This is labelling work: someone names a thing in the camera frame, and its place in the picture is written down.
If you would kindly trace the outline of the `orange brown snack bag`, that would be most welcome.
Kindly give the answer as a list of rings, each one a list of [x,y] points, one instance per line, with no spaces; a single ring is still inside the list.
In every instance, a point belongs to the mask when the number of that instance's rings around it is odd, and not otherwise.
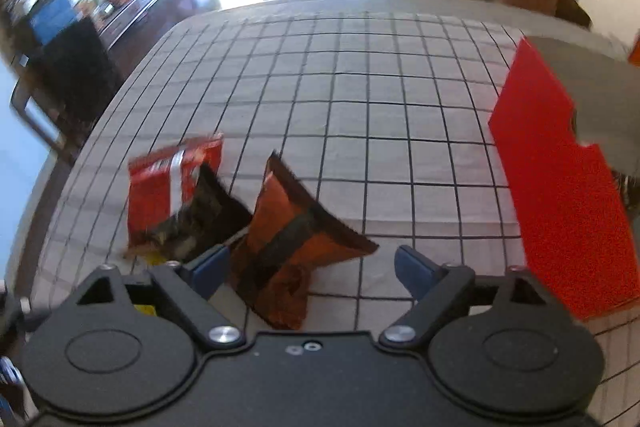
[[[307,316],[314,270],[377,250],[329,213],[273,153],[247,233],[231,251],[230,284],[269,326],[296,331]]]

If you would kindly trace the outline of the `yellow minion snack packet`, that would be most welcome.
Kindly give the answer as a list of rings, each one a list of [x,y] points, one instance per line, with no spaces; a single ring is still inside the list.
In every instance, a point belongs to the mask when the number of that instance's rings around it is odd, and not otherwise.
[[[157,317],[157,308],[160,306],[160,297],[162,297],[149,269],[155,265],[162,265],[165,261],[166,259],[157,253],[137,256],[134,260],[131,272],[134,287],[130,289],[130,297],[134,307],[149,317]]]

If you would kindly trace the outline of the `dark brown snack packet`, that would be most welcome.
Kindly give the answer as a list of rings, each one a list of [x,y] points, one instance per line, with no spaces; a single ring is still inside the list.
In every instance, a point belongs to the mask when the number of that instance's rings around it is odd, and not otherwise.
[[[234,198],[206,164],[196,169],[192,197],[162,222],[134,234],[122,257],[143,258],[148,265],[189,262],[217,245],[233,244],[253,215]]]

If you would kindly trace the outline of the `red white snack bag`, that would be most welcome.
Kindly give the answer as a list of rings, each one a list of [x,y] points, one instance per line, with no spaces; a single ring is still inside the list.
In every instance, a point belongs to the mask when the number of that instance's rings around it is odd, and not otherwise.
[[[202,166],[216,172],[224,136],[200,135],[167,145],[128,161],[127,230],[130,246],[144,242],[144,233],[174,215],[192,198]]]

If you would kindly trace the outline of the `red cardboard box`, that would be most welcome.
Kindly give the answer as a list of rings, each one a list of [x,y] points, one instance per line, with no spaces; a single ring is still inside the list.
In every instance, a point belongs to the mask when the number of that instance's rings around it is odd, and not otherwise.
[[[638,303],[638,66],[521,38],[489,129],[530,271],[581,320]]]

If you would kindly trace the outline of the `black grid tablecloth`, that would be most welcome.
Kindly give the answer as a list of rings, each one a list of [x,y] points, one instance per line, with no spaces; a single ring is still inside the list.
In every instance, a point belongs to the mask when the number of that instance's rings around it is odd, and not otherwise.
[[[581,320],[530,271],[489,129],[521,38],[612,57],[560,20],[470,0],[278,0],[190,18],[93,129],[47,247],[58,306],[20,364],[37,426],[634,426],[639,301]],[[132,303],[131,158],[224,136],[215,172],[253,214],[269,156],[378,244],[314,270],[300,329],[230,273],[208,302],[245,335],[208,349]],[[422,349],[378,341],[416,302],[409,246],[475,272],[469,313]]]

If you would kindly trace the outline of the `black office chair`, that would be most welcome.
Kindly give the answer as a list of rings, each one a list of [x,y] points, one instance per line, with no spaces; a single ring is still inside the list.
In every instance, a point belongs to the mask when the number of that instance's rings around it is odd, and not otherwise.
[[[89,17],[76,20],[18,68],[10,104],[72,165],[124,80]]]

